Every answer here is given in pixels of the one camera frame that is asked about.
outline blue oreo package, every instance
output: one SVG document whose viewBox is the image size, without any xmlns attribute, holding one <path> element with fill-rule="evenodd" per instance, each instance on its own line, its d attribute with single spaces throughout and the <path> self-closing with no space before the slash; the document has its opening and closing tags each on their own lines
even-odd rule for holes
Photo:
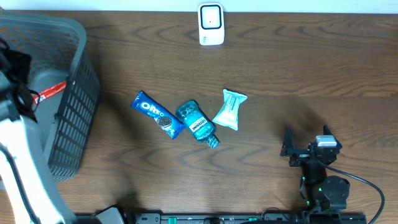
<svg viewBox="0 0 398 224">
<path fill-rule="evenodd" d="M 172 139 L 175 139 L 185 129 L 185 125 L 181 121 L 143 91 L 138 93 L 136 99 L 131 103 L 131 108 L 153 118 Z"/>
</svg>

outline wooden table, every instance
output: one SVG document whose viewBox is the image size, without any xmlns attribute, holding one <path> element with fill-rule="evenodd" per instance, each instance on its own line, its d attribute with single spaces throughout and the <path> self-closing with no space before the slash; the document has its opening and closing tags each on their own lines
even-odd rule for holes
<svg viewBox="0 0 398 224">
<path fill-rule="evenodd" d="M 386 206 L 378 223 L 396 222 L 397 16 L 225 13 L 224 44 L 202 47 L 196 13 L 35 13 L 84 25 L 102 82 L 81 169 L 58 184 L 74 212 L 94 212 L 121 198 L 163 212 L 297 211 L 306 202 L 299 195 L 300 168 L 279 157 L 284 126 L 305 146 L 328 124 L 343 145 L 333 167 L 380 186 Z M 171 140 L 130 108 L 144 90 L 171 112 L 195 99 L 213 118 L 223 88 L 249 98 L 240 107 L 238 131 L 217 126 L 216 150 L 188 131 Z M 369 221 L 380 196 L 349 181 L 347 211 L 364 212 Z M 0 203 L 0 222 L 12 223 L 4 191 Z"/>
</svg>

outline white wall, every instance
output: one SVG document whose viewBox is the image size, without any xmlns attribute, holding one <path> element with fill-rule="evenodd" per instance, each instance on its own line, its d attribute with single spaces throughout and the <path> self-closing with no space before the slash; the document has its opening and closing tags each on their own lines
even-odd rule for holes
<svg viewBox="0 0 398 224">
<path fill-rule="evenodd" d="M 196 11 L 198 0 L 0 0 L 4 9 Z M 218 0 L 226 12 L 398 14 L 398 0 Z"/>
</svg>

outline gray plastic basket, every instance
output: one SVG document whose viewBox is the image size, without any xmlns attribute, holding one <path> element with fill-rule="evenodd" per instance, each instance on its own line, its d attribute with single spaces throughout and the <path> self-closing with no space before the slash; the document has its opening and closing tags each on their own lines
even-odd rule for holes
<svg viewBox="0 0 398 224">
<path fill-rule="evenodd" d="M 85 29 L 71 19 L 0 11 L 0 37 L 32 56 L 30 88 L 42 91 L 67 81 L 63 93 L 40 102 L 35 112 L 51 173 L 67 180 L 78 171 L 100 97 Z"/>
</svg>

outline teal bottle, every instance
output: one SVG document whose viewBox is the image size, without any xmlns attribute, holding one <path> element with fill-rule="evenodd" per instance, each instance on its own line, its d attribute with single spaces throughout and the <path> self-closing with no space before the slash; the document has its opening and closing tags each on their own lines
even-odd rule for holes
<svg viewBox="0 0 398 224">
<path fill-rule="evenodd" d="M 212 149 L 215 149 L 219 142 L 214 135 L 216 127 L 201 112 L 195 101 L 191 100 L 182 105 L 175 113 L 176 117 L 183 122 L 193 137 L 198 142 L 207 142 Z"/>
</svg>

